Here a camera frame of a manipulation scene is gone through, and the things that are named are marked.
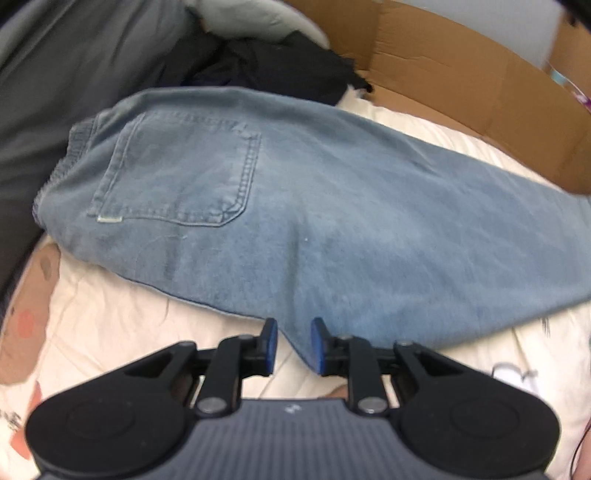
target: cardboard box flap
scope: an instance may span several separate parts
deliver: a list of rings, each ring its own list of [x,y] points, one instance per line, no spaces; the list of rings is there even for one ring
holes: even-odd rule
[[[557,182],[591,129],[591,116],[544,72],[513,56],[483,135],[516,160]]]
[[[377,85],[482,132],[511,55],[496,42],[451,20],[387,1],[370,75]]]
[[[591,115],[502,45],[386,0],[369,77],[460,122],[562,188],[591,193]]]

